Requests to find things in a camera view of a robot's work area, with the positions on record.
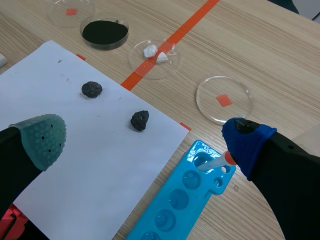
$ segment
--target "blue spot plate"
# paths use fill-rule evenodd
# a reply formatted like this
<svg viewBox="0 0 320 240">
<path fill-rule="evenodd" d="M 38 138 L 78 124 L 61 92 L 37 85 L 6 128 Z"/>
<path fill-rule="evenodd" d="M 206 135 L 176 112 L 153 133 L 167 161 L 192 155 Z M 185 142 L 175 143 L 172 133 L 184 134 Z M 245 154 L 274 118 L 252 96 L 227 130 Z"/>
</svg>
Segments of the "blue spot plate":
<svg viewBox="0 0 320 240">
<path fill-rule="evenodd" d="M 197 169 L 220 156 L 204 142 L 195 141 L 126 240 L 185 240 L 211 194 L 222 194 L 236 170 L 235 166 Z"/>
</svg>

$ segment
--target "black powder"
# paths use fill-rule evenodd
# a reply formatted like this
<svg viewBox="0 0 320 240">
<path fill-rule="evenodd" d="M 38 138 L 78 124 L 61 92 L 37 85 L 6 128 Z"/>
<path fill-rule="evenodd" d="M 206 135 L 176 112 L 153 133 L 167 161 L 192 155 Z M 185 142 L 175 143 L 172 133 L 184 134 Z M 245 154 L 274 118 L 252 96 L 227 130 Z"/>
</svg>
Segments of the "black powder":
<svg viewBox="0 0 320 240">
<path fill-rule="evenodd" d="M 125 25 L 114 21 L 93 21 L 83 29 L 82 36 L 93 44 L 114 44 L 123 39 L 128 33 Z"/>
</svg>

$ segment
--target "red object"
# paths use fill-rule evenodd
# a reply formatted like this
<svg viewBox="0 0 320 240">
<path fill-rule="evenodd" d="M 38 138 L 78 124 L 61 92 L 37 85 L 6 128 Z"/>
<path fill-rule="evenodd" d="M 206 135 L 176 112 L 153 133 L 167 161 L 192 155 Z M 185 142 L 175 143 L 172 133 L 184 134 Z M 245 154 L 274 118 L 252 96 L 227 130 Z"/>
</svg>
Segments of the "red object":
<svg viewBox="0 0 320 240">
<path fill-rule="evenodd" d="M 77 56 L 78 58 L 81 58 L 83 61 L 86 60 L 86 58 L 85 58 L 84 56 L 81 56 L 80 54 L 77 54 L 76 56 Z"/>
<path fill-rule="evenodd" d="M 4 233 L 14 219 L 12 214 L 16 216 L 16 221 L 4 240 L 17 239 L 25 230 L 25 223 L 28 221 L 28 218 L 26 218 L 26 216 L 16 208 L 16 206 L 11 205 L 4 214 L 3 218 L 0 220 L 0 239 L 3 237 Z"/>
<path fill-rule="evenodd" d="M 78 9 L 76 9 L 76 8 L 67 8 L 65 10 L 65 15 L 74 16 L 74 15 L 77 15 L 77 12 L 78 12 Z"/>
<path fill-rule="evenodd" d="M 222 94 L 220 96 L 217 96 L 216 99 L 218 100 L 218 102 L 221 104 L 223 108 L 232 104 L 227 94 Z"/>
<path fill-rule="evenodd" d="M 182 127 L 185 127 L 187 130 L 189 130 L 189 132 L 191 131 L 191 128 L 188 127 L 187 125 L 185 125 L 183 122 L 180 122 L 180 125 L 181 125 Z"/>
<path fill-rule="evenodd" d="M 158 55 L 161 52 L 167 53 L 172 46 L 176 45 L 217 3 L 219 0 L 208 0 L 196 11 L 184 24 L 181 25 L 159 48 Z M 154 61 L 145 60 L 135 71 L 130 74 L 121 84 L 122 87 L 131 91 L 141 79 L 155 66 Z"/>
</svg>

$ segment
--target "dropper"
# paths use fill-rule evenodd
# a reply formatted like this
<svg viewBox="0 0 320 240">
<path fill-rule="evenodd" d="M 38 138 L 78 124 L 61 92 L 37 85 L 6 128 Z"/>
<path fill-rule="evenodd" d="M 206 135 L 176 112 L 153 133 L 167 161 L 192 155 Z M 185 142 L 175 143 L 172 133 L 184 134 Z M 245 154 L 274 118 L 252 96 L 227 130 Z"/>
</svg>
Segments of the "dropper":
<svg viewBox="0 0 320 240">
<path fill-rule="evenodd" d="M 206 163 L 199 165 L 197 168 L 200 171 L 208 171 L 210 169 L 214 169 L 217 167 L 223 167 L 223 166 L 234 166 L 237 165 L 236 162 L 231 157 L 231 154 L 229 151 L 225 151 L 222 156 L 219 156 L 212 161 L 207 161 Z"/>
</svg>

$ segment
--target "white rock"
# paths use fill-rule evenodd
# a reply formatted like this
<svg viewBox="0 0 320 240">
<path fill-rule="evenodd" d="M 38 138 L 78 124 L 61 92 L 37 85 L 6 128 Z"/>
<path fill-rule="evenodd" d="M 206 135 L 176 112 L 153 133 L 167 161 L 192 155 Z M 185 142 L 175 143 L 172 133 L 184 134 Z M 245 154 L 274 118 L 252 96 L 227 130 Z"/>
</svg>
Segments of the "white rock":
<svg viewBox="0 0 320 240">
<path fill-rule="evenodd" d="M 163 64 L 168 61 L 167 55 L 162 51 L 160 52 L 158 58 L 156 59 L 156 64 Z"/>
<path fill-rule="evenodd" d="M 144 57 L 145 58 L 152 58 L 156 55 L 157 51 L 158 51 L 157 46 L 154 44 L 151 44 L 143 50 Z"/>
</svg>

